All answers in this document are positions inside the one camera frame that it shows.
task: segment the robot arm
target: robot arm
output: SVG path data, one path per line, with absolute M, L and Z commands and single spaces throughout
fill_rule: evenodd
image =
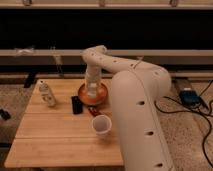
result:
M 154 64 L 103 53 L 104 46 L 83 52 L 86 80 L 100 75 L 101 68 L 115 73 L 109 98 L 126 171 L 174 171 L 154 107 L 154 100 L 170 89 L 169 73 Z

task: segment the black remote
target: black remote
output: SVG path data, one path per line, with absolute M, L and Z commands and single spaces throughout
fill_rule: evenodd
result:
M 78 98 L 78 96 L 72 96 L 72 110 L 73 114 L 80 114 L 83 113 L 83 103 Z

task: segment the black cable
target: black cable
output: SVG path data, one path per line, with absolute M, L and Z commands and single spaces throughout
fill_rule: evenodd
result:
M 207 121 L 207 123 L 208 123 L 208 128 L 209 128 L 209 129 L 208 129 L 206 135 L 204 136 L 204 138 L 203 138 L 203 140 L 202 140 L 202 151 L 203 151 L 203 154 L 204 154 L 204 156 L 205 156 L 207 162 L 208 162 L 209 165 L 213 168 L 213 163 L 212 163 L 211 160 L 209 159 L 209 157 L 208 157 L 208 155 L 207 155 L 207 152 L 206 152 L 206 148 L 205 148 L 205 143 L 206 143 L 206 141 L 207 141 L 209 135 L 210 135 L 211 132 L 212 132 L 212 124 L 211 124 L 210 120 L 209 120 L 207 117 L 213 117 L 212 115 L 210 115 L 211 112 L 212 112 L 212 103 L 213 103 L 213 100 L 211 100 L 211 101 L 209 102 L 209 108 L 210 108 L 210 110 L 209 110 L 209 112 L 206 114 L 206 113 L 203 113 L 203 112 L 200 111 L 200 109 L 199 109 L 200 106 L 197 107 L 198 111 L 196 111 L 196 110 L 194 110 L 194 109 L 191 109 L 190 107 L 187 107 L 187 106 L 182 105 L 179 101 L 177 101 L 177 100 L 175 100 L 175 99 L 173 99 L 173 98 L 171 98 L 171 97 L 165 96 L 164 98 L 169 99 L 169 100 L 172 100 L 172 101 L 176 102 L 177 104 L 179 104 L 180 106 L 182 106 L 182 107 L 184 107 L 184 108 L 186 108 L 186 109 L 188 109 L 188 110 L 163 111 L 162 109 L 160 109 L 160 107 L 157 105 L 157 102 L 155 101 L 155 102 L 154 102 L 155 107 L 156 107 L 157 110 L 159 110 L 160 112 L 166 113 L 166 114 L 173 114 L 173 113 L 180 113 L 180 112 L 190 112 L 190 113 L 194 113 L 194 114 L 197 114 L 197 115 L 203 117 L 203 118 Z
M 209 89 L 209 87 L 211 86 L 212 83 L 213 83 L 213 80 L 211 80 L 210 83 L 207 85 L 207 87 L 204 88 L 204 90 L 200 93 L 200 95 L 199 95 L 200 97 L 206 92 L 206 90 Z

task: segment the cable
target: cable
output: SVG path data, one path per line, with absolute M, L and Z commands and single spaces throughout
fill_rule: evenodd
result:
M 210 83 L 207 85 L 207 87 L 204 88 L 204 90 L 200 93 L 200 95 L 199 95 L 200 97 L 206 92 L 206 90 L 209 89 L 209 87 L 212 85 L 212 83 L 213 83 L 213 80 L 211 80 Z
M 213 80 L 208 84 L 208 86 L 200 93 L 199 97 L 201 97 L 208 89 L 209 87 L 211 86 L 211 84 L 213 83 Z M 205 143 L 209 137 L 209 135 L 211 134 L 212 132 L 212 124 L 211 124 L 211 121 L 208 119 L 208 117 L 213 117 L 211 115 L 212 113 L 212 104 L 213 104 L 213 99 L 209 101 L 209 111 L 208 113 L 205 113 L 203 111 L 201 111 L 200 109 L 200 106 L 201 106 L 201 103 L 198 105 L 198 106 L 195 106 L 195 107 L 188 107 L 188 106 L 185 106 L 183 105 L 182 103 L 180 103 L 179 101 L 171 98 L 171 97 L 168 97 L 168 96 L 164 96 L 165 99 L 168 99 L 168 100 L 171 100 L 171 101 L 174 101 L 175 103 L 177 103 L 178 105 L 186 108 L 187 110 L 177 110 L 177 111 L 163 111 L 158 105 L 157 105 L 157 102 L 155 101 L 154 104 L 155 104 L 155 107 L 157 108 L 157 110 L 159 110 L 160 112 L 162 113 L 166 113 L 166 114 L 174 114 L 174 113 L 181 113 L 181 112 L 190 112 L 190 113 L 193 113 L 193 114 L 197 114 L 201 117 L 203 117 L 206 122 L 208 123 L 208 131 L 206 133 L 206 135 L 204 136 L 203 140 L 202 140 L 202 151 L 203 151 L 203 154 L 204 154 L 204 157 L 206 158 L 207 162 L 209 163 L 209 165 L 213 168 L 213 163 L 211 162 L 211 160 L 209 159 L 208 155 L 207 155 L 207 152 L 206 152 L 206 148 L 205 148 Z
M 175 99 L 172 99 L 171 97 L 165 96 L 164 98 L 169 99 L 169 100 L 172 100 L 172 101 L 178 103 L 179 105 L 183 106 L 180 102 L 178 102 L 178 101 L 175 100 Z M 206 143 L 206 141 L 207 141 L 209 135 L 210 135 L 211 132 L 212 132 L 212 124 L 211 124 L 211 122 L 209 121 L 209 119 L 207 118 L 207 117 L 209 117 L 209 116 L 211 116 L 211 115 L 206 115 L 206 114 L 204 115 L 202 112 L 199 111 L 199 109 L 198 109 L 198 111 L 195 111 L 195 110 L 190 109 L 190 108 L 188 108 L 188 107 L 186 107 L 186 106 L 183 106 L 183 107 L 184 107 L 184 108 L 188 108 L 188 110 L 163 111 L 163 110 L 160 109 L 160 107 L 157 105 L 157 102 L 156 102 L 156 101 L 154 102 L 154 104 L 155 104 L 155 107 L 157 108 L 157 110 L 159 110 L 159 111 L 162 112 L 162 113 L 174 114 L 174 113 L 180 113 L 180 112 L 190 112 L 190 113 L 194 113 L 194 114 L 197 114 L 197 115 L 203 117 L 203 118 L 207 121 L 207 123 L 208 123 L 208 131 L 207 131 L 206 135 L 204 136 L 204 138 L 203 138 L 203 140 L 202 140 L 202 151 L 203 151 L 203 154 L 204 154 L 204 156 L 205 156 L 207 162 L 208 162 L 209 165 L 213 168 L 213 163 L 212 163 L 211 160 L 209 159 L 209 157 L 208 157 L 208 155 L 207 155 L 207 152 L 206 152 L 206 148 L 205 148 L 205 143 Z

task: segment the terrazzo floor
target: terrazzo floor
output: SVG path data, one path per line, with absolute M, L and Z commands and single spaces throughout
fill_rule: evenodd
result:
M 194 89 L 201 92 L 207 82 L 192 83 Z M 9 111 L 12 118 L 8 121 L 0 119 L 0 142 L 12 142 L 23 112 L 32 94 L 34 85 L 28 89 L 22 84 L 0 83 L 0 108 Z M 174 87 L 168 96 L 178 99 Z M 206 102 L 213 99 L 213 85 L 203 94 Z M 172 101 L 161 98 L 159 106 L 166 111 L 181 110 Z M 207 123 L 202 117 L 190 113 L 163 114 L 158 112 L 161 126 L 166 137 L 169 150 L 177 171 L 211 171 L 213 170 L 203 156 L 201 141 L 207 131 Z M 213 133 L 208 138 L 206 149 L 209 158 L 213 161 Z M 32 171 L 30 168 L 6 169 L 4 160 L 8 150 L 0 150 L 0 171 Z M 45 171 L 124 171 L 123 167 L 97 168 L 44 168 Z

